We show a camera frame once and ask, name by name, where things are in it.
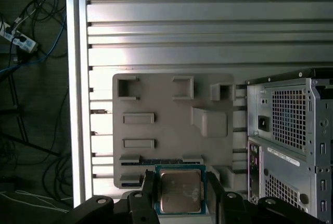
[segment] aluminum frame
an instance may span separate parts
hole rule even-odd
[[[275,1],[67,0],[74,206],[124,192],[113,186],[111,161],[95,159],[113,156],[112,115],[90,112],[112,108],[114,74],[220,72],[244,84],[332,64],[333,46],[322,44],[333,39],[330,2]],[[107,133],[91,135],[99,130]]]

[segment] white label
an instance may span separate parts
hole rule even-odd
[[[286,156],[286,155],[284,155],[284,154],[282,154],[282,153],[280,153],[280,152],[278,152],[278,151],[276,151],[274,149],[271,149],[270,147],[267,148],[267,151],[270,152],[273,155],[276,155],[276,156],[282,158],[283,160],[286,160],[287,162],[289,162],[291,164],[296,165],[297,167],[300,166],[299,161],[294,160],[294,159],[290,158],[289,156]]]

